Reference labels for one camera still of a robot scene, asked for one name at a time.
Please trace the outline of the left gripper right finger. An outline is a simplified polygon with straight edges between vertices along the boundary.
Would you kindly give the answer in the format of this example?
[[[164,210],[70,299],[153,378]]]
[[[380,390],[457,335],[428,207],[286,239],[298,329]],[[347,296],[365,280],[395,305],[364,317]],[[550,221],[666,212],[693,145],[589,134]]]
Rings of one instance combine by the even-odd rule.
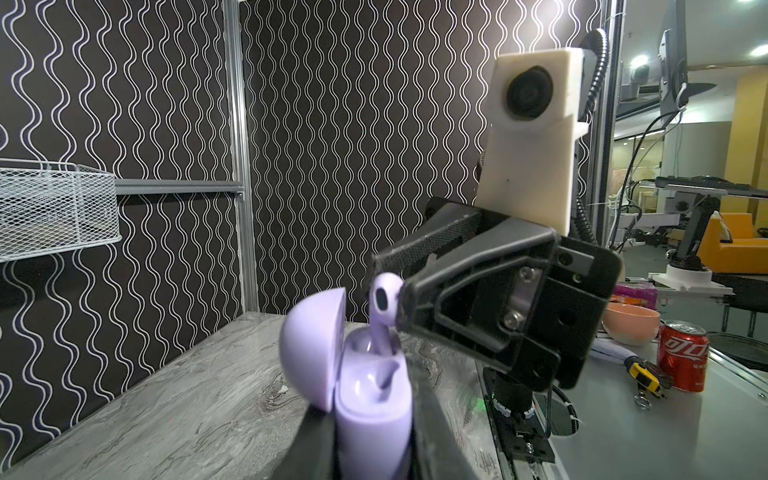
[[[407,451],[408,479],[476,479],[461,452],[425,368],[407,360],[413,391],[412,432]]]

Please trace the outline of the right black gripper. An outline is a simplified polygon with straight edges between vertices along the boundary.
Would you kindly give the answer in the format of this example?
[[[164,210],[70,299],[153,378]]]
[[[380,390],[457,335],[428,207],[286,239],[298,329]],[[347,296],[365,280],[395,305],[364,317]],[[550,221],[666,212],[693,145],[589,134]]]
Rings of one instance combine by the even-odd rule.
[[[405,274],[396,325],[531,390],[576,385],[621,270],[617,254],[550,227],[433,198],[425,223],[375,253]]]

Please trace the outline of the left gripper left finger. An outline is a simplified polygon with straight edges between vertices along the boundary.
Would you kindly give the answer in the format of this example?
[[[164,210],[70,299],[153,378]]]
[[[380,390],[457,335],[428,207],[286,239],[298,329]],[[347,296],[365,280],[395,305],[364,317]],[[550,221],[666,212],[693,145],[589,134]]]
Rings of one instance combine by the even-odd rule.
[[[271,479],[336,478],[336,423],[332,413],[310,405]]]

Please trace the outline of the purple earbud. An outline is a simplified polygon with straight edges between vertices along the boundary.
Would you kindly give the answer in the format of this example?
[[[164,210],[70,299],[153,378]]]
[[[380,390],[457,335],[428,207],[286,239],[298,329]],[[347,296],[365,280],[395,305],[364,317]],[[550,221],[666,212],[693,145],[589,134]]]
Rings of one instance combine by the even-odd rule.
[[[369,320],[372,345],[378,355],[394,354],[390,329],[395,326],[399,294],[404,280],[397,274],[378,274],[369,289]]]

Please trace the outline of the purple round charging case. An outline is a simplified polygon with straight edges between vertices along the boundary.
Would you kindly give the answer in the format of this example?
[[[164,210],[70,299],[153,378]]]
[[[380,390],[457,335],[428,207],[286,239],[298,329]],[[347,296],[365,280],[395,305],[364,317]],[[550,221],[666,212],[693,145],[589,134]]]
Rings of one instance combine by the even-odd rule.
[[[297,303],[280,331],[285,379],[336,423],[336,478],[405,479],[413,395],[404,352],[375,351],[369,327],[346,332],[343,288]]]

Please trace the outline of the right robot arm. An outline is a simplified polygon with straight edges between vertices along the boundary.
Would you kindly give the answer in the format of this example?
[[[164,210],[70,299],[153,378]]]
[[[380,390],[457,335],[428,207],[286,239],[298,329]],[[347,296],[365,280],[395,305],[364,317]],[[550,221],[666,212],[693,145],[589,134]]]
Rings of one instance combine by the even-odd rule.
[[[493,417],[518,457],[537,455],[523,425],[534,394],[576,385],[622,269],[573,198],[609,52],[598,28],[575,48],[498,57],[474,202],[430,199],[422,224],[369,264],[370,278],[405,278],[401,331],[487,367]]]

